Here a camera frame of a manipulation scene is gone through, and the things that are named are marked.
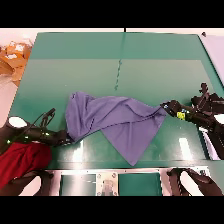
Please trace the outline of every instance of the table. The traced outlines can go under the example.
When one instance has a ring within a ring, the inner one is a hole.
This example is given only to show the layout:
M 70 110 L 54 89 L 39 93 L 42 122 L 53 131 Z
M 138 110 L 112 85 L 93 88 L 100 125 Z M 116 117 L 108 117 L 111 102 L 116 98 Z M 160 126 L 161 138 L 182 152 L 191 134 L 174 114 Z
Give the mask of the table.
M 172 82 L 167 86 L 169 75 Z M 57 131 L 66 127 L 64 112 L 72 92 L 86 91 L 96 97 L 129 96 L 151 106 L 170 98 L 186 104 L 199 94 L 203 81 L 209 89 L 214 88 L 219 96 L 224 96 L 222 84 L 197 35 L 39 33 L 10 115 L 33 121 L 55 107 L 56 116 L 49 129 Z M 184 160 L 180 138 L 188 139 L 192 160 Z M 212 177 L 224 189 L 220 171 L 223 161 L 208 161 L 203 149 L 193 124 L 167 117 L 134 168 L 208 165 Z M 101 132 L 52 152 L 49 169 L 133 168 Z

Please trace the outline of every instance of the blue fabric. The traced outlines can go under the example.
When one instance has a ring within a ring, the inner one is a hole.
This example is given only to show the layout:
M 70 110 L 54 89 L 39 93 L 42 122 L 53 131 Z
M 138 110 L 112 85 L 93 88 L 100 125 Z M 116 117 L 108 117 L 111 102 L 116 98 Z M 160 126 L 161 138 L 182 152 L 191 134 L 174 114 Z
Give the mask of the blue fabric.
M 75 141 L 101 130 L 117 151 L 134 166 L 156 135 L 166 116 L 133 98 L 95 98 L 84 92 L 70 96 L 66 109 L 68 133 Z

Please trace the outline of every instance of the dark red fabric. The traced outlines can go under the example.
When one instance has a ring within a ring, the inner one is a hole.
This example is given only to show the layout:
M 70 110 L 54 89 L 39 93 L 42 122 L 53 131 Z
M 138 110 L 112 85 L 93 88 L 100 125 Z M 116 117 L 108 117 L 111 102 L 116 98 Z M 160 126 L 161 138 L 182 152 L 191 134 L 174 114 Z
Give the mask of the dark red fabric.
M 0 156 L 0 188 L 15 177 L 44 169 L 52 159 L 50 147 L 41 143 L 13 143 Z

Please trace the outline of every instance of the green tabletop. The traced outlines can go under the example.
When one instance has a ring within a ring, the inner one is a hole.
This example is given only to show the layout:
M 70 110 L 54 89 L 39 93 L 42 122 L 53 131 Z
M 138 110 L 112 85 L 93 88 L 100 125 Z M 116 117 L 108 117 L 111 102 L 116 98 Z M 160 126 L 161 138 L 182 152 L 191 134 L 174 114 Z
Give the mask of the green tabletop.
M 151 106 L 170 99 L 189 104 L 199 95 L 201 82 L 224 96 L 197 35 L 39 33 L 10 115 L 32 122 L 54 107 L 49 129 L 57 131 L 66 128 L 64 113 L 72 92 L 128 96 Z M 184 157 L 179 139 L 187 139 L 191 158 Z M 210 165 L 202 146 L 193 124 L 168 116 L 135 167 Z M 52 152 L 50 169 L 132 168 L 100 131 Z

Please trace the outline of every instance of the crumpled cloth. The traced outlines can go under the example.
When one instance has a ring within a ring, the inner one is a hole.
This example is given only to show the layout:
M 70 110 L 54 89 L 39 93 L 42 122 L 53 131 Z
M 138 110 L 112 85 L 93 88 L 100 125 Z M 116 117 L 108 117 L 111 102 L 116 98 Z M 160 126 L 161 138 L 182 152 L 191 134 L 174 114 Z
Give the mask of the crumpled cloth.
M 134 166 L 166 116 L 160 106 L 150 107 L 133 98 L 95 98 L 84 92 L 70 96 L 66 109 L 68 134 L 78 142 L 101 130 L 117 151 Z
M 52 159 L 50 147 L 41 143 L 13 143 L 0 156 L 0 189 L 14 178 L 47 167 Z

